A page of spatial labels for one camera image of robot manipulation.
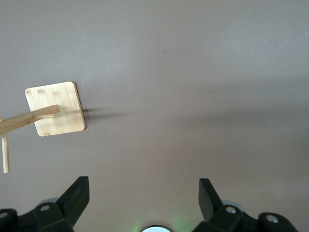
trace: metal screw head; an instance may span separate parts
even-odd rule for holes
[[[50,206],[49,205],[44,205],[41,207],[41,211],[49,210]]]
[[[230,214],[235,214],[236,213],[236,209],[234,209],[233,207],[231,206],[228,206],[226,208],[227,212],[229,212]]]
[[[0,218],[5,218],[6,216],[8,216],[7,212],[4,212],[4,213],[0,214]]]
[[[279,222],[279,220],[278,220],[275,216],[273,216],[273,215],[271,215],[271,214],[268,214],[268,215],[266,216],[266,219],[267,219],[268,221],[272,222],[272,223],[278,223],[278,222]]]

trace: gray surface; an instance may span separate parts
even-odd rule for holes
[[[1,1],[0,113],[74,81],[87,129],[9,134],[0,207],[20,214],[88,175],[76,232],[189,232],[198,179],[257,217],[309,215],[308,1]]]

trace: black plastic part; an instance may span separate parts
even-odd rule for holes
[[[228,207],[232,207],[235,212],[229,213]],[[236,232],[241,225],[243,213],[236,207],[231,205],[221,206],[213,217],[209,220],[209,224],[219,227],[225,232]]]
[[[0,232],[73,232],[72,227],[89,202],[88,177],[79,177],[56,203],[43,203],[18,216],[0,210]]]
[[[224,232],[224,231],[218,227],[215,227],[203,221],[192,232]]]
[[[56,201],[62,215],[73,227],[89,203],[89,180],[80,176]]]
[[[17,218],[17,212],[13,209],[0,209],[0,229],[10,227],[11,223]]]
[[[204,217],[193,232],[297,232],[295,227],[283,216],[274,213],[262,213],[256,220],[237,207],[223,205],[209,179],[200,179],[198,202]],[[278,221],[271,222],[268,215]]]
[[[277,223],[271,222],[267,219],[268,215],[275,216],[278,219]],[[259,222],[268,232],[297,232],[295,227],[285,217],[274,213],[262,213],[259,216]]]
[[[208,221],[223,205],[209,179],[199,180],[198,204],[205,221]]]

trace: wooden square base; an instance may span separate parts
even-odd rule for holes
[[[34,122],[39,136],[82,131],[86,128],[74,82],[27,88],[25,94],[31,111],[50,105],[59,106],[57,117]]]

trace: wooden dowel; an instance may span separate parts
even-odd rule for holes
[[[0,135],[6,134],[10,131],[14,131],[18,128],[21,128],[23,126],[26,126],[30,123],[42,119],[42,118],[35,118],[35,116],[52,115],[57,114],[58,112],[59,112],[58,105],[51,105],[39,110],[31,111],[30,113],[6,119],[0,122]]]
[[[8,144],[8,134],[2,135],[2,158],[3,158],[3,172],[10,172],[10,159],[9,159],[9,144]]]

